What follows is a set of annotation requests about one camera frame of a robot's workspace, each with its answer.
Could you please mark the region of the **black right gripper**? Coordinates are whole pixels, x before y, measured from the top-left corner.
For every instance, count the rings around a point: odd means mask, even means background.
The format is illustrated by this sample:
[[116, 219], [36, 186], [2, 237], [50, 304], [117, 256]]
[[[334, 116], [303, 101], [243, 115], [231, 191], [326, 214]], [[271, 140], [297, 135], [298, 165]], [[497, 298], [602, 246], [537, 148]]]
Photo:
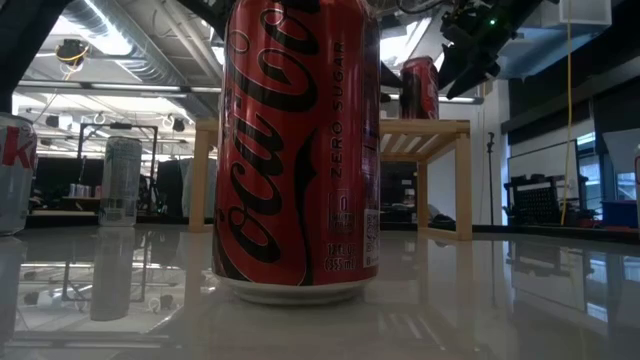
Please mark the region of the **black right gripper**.
[[[442, 17], [440, 31], [449, 41], [438, 71], [439, 89], [449, 88], [448, 99], [500, 73], [498, 52], [505, 45], [505, 0], [452, 0]], [[380, 85], [402, 88], [403, 82], [380, 62]]]

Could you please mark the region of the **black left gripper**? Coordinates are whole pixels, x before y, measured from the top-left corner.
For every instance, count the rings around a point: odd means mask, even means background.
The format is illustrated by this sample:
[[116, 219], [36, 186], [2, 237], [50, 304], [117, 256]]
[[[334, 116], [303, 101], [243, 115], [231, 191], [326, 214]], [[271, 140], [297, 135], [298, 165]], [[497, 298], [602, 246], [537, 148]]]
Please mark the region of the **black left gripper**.
[[215, 33], [225, 37], [227, 22], [236, 0], [177, 0], [185, 8], [199, 16]]

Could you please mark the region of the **red Coke Zero can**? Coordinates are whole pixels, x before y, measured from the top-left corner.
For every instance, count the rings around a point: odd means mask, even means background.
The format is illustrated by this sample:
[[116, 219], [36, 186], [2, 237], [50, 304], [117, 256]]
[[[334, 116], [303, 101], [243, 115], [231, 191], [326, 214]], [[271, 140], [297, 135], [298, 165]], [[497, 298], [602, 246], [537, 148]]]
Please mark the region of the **red Coke Zero can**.
[[429, 56], [407, 60], [400, 71], [402, 119], [439, 119], [438, 70]]
[[380, 31], [366, 0], [236, 0], [212, 265], [240, 298], [326, 304], [378, 272]]

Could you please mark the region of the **slim white Celsius can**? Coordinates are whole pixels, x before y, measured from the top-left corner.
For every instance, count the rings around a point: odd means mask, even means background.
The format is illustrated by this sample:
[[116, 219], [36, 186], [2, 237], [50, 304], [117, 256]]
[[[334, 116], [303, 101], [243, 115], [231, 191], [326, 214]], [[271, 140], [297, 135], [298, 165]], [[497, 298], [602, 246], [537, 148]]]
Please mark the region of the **slim white Celsius can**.
[[122, 136], [107, 140], [98, 213], [101, 226], [135, 225], [141, 157], [140, 140]]

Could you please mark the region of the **silver Diet Coke can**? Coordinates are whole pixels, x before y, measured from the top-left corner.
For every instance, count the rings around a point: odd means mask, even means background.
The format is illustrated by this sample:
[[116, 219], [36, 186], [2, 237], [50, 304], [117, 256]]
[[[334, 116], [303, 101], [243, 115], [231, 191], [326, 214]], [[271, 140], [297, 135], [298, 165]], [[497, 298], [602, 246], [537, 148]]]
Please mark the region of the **silver Diet Coke can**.
[[37, 143], [31, 121], [0, 112], [0, 236], [26, 224]]

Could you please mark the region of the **wooden slatted shelf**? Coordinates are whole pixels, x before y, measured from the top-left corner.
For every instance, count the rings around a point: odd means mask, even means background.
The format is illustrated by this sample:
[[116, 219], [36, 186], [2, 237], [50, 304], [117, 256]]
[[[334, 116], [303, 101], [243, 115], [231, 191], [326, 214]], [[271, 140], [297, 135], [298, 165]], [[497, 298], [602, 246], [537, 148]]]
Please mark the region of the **wooden slatted shelf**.
[[[326, 124], [347, 140], [347, 167], [363, 169], [367, 160], [409, 162], [418, 170], [418, 228], [428, 224], [427, 167], [439, 155], [455, 152], [456, 228], [438, 236], [468, 240], [472, 235], [470, 125], [459, 120], [366, 119], [359, 114], [337, 117]], [[269, 123], [257, 116], [234, 124], [205, 121], [196, 127], [197, 143], [221, 149], [216, 188], [215, 230], [221, 244], [254, 253], [266, 250], [311, 250], [324, 243], [342, 241], [342, 235], [320, 230], [325, 219], [315, 206], [311, 190], [320, 171], [316, 150], [321, 131], [297, 129], [288, 122]]]

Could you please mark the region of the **long ceiling strip light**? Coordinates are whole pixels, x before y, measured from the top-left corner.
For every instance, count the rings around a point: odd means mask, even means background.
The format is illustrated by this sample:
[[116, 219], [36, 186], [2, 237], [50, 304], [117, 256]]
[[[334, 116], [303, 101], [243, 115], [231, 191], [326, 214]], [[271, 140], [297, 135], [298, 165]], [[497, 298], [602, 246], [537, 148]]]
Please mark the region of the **long ceiling strip light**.
[[219, 94], [220, 87], [190, 85], [151, 85], [129, 83], [100, 83], [53, 80], [20, 80], [16, 91], [63, 94], [95, 93], [124, 96], [184, 97], [186, 95]]

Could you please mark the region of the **black tripod stand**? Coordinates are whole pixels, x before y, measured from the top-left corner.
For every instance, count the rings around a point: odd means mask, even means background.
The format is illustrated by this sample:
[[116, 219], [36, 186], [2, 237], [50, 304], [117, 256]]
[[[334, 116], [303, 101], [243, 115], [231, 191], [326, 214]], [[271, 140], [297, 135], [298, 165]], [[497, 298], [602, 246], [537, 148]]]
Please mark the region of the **black tripod stand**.
[[495, 217], [493, 212], [494, 207], [494, 193], [493, 193], [493, 164], [492, 164], [492, 155], [493, 148], [495, 145], [495, 133], [488, 132], [489, 141], [487, 142], [487, 157], [488, 157], [488, 170], [489, 170], [489, 214], [490, 214], [490, 224], [495, 225]]

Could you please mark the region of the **whiteboard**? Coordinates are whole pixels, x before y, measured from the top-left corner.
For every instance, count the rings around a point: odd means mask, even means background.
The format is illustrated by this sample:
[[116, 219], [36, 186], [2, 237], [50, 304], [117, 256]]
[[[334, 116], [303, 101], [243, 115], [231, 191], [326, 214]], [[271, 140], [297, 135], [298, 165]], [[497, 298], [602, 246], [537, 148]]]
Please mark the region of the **whiteboard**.
[[578, 186], [580, 173], [575, 140], [512, 156], [508, 159], [507, 166], [509, 177], [567, 175], [569, 189], [574, 190]]

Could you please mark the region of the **black rack cart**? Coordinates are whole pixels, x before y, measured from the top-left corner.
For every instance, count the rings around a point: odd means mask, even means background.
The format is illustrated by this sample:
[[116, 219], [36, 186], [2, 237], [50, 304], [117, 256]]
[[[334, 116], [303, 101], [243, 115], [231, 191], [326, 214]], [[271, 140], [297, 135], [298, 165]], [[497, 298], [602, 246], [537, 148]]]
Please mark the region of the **black rack cart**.
[[504, 185], [507, 204], [503, 211], [510, 226], [581, 226], [594, 220], [596, 212], [586, 204], [587, 177], [578, 176], [564, 197], [565, 176], [533, 174], [512, 177]]

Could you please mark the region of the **blue plastic bin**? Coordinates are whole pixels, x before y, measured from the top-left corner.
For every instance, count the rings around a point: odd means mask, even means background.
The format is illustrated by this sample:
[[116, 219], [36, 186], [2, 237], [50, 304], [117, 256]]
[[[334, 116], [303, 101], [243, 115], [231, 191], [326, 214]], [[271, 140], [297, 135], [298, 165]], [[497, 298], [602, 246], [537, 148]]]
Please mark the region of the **blue plastic bin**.
[[602, 223], [605, 226], [637, 228], [637, 203], [632, 200], [603, 201]]

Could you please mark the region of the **silver round ventilation duct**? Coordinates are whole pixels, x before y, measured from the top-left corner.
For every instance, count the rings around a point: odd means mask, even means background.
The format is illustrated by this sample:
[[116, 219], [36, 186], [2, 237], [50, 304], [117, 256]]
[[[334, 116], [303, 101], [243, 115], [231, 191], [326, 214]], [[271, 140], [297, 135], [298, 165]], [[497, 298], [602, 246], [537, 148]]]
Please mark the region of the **silver round ventilation duct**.
[[178, 0], [72, 0], [61, 18], [143, 83], [221, 83], [215, 31]]

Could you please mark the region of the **grey rectangular air duct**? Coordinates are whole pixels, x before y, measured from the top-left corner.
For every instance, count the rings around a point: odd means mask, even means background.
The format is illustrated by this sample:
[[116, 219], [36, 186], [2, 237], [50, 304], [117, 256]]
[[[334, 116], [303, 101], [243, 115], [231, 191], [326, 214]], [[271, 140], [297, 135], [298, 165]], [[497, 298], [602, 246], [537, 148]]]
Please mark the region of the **grey rectangular air duct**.
[[[440, 32], [442, 16], [456, 0], [371, 0], [381, 28], [381, 59], [397, 74], [403, 63], [429, 56], [440, 67], [443, 45], [451, 42]], [[498, 52], [499, 79], [535, 75], [593, 40], [612, 25], [613, 10], [623, 0], [543, 0], [517, 30], [516, 38]]]

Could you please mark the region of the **black frame stand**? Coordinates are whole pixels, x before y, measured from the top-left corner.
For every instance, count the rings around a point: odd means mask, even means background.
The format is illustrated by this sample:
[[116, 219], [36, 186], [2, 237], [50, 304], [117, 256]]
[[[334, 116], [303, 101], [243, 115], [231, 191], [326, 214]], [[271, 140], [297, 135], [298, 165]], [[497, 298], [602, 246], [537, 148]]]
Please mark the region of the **black frame stand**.
[[134, 124], [127, 124], [127, 123], [122, 123], [122, 122], [114, 122], [114, 123], [110, 123], [110, 124], [95, 124], [95, 123], [81, 123], [80, 124], [80, 131], [79, 131], [79, 140], [78, 140], [78, 145], [77, 145], [77, 151], [76, 151], [76, 158], [77, 159], [81, 159], [82, 158], [82, 152], [83, 152], [83, 145], [84, 142], [86, 140], [88, 140], [92, 135], [85, 135], [84, 131], [86, 128], [91, 127], [94, 130], [101, 130], [103, 127], [108, 127], [112, 130], [133, 130], [133, 129], [139, 129], [139, 130], [143, 130], [143, 129], [150, 129], [153, 131], [153, 138], [152, 138], [152, 153], [151, 153], [151, 164], [150, 164], [150, 180], [149, 180], [149, 195], [147, 196], [147, 200], [149, 203], [149, 207], [151, 207], [151, 202], [152, 202], [152, 191], [154, 190], [155, 187], [155, 173], [156, 173], [156, 154], [157, 154], [157, 144], [158, 144], [158, 134], [159, 134], [159, 128], [157, 126], [153, 126], [153, 125], [134, 125]]

